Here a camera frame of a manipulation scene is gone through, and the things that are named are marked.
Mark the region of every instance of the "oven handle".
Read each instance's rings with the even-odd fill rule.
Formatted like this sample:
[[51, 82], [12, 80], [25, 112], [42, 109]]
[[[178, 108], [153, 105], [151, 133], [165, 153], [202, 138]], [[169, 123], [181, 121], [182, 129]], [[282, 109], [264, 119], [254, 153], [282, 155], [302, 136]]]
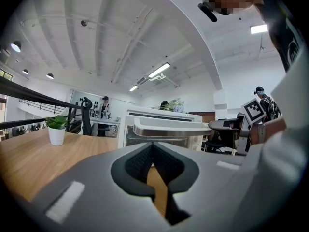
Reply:
[[197, 128], [186, 128], [188, 122], [177, 121], [179, 127], [161, 127], [143, 125], [140, 122], [140, 118], [134, 118], [133, 131], [138, 136], [147, 137], [191, 137], [191, 136], [209, 136], [212, 129], [208, 127], [207, 123], [194, 123], [199, 125]]

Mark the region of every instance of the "white oven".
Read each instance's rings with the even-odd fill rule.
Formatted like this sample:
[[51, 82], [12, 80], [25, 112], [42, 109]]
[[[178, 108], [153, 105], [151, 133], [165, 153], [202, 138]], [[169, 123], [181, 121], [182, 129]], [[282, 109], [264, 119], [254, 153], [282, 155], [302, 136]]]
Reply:
[[200, 150], [203, 135], [210, 135], [202, 116], [130, 106], [119, 127], [118, 148], [145, 142], [165, 142]]

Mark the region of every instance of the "white flower pot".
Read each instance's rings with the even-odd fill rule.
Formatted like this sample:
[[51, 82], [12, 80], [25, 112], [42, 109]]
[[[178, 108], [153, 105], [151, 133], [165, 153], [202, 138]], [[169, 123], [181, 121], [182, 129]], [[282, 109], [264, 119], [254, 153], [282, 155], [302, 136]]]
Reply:
[[63, 145], [64, 134], [66, 132], [66, 128], [64, 126], [62, 126], [61, 129], [59, 130], [48, 127], [48, 132], [49, 132], [49, 139], [52, 145], [54, 146]]

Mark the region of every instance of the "white ceiling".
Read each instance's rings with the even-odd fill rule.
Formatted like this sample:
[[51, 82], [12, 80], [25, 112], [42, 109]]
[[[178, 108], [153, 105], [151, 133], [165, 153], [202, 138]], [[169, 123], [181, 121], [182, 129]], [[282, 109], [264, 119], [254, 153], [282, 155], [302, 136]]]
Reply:
[[[197, 19], [219, 71], [224, 71], [220, 63], [227, 59], [258, 60], [277, 54], [267, 33], [250, 34], [250, 26], [263, 23], [254, 8], [219, 15], [218, 22], [212, 23], [198, 9], [200, 0], [176, 1]], [[83, 27], [81, 20], [87, 20], [88, 25]], [[96, 82], [113, 83], [110, 87], [128, 92], [165, 62], [171, 67], [164, 75], [176, 84], [207, 72], [177, 27], [139, 0], [24, 0], [0, 44], [8, 47], [15, 40], [21, 42], [22, 51], [8, 48], [7, 66], [17, 72], [28, 69], [30, 78], [46, 79], [47, 73], [53, 73], [55, 81], [64, 84], [75, 78], [76, 87], [80, 77], [87, 75], [89, 81], [91, 75]], [[167, 81], [148, 81], [135, 93], [147, 95], [168, 85]]]

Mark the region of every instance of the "oven door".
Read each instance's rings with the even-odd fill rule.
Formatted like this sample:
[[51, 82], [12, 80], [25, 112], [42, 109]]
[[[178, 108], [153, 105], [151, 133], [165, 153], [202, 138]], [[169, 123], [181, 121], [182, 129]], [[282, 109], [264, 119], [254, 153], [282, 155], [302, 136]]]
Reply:
[[207, 123], [135, 117], [126, 129], [126, 146], [145, 142], [165, 142], [200, 150], [203, 135], [210, 135]]

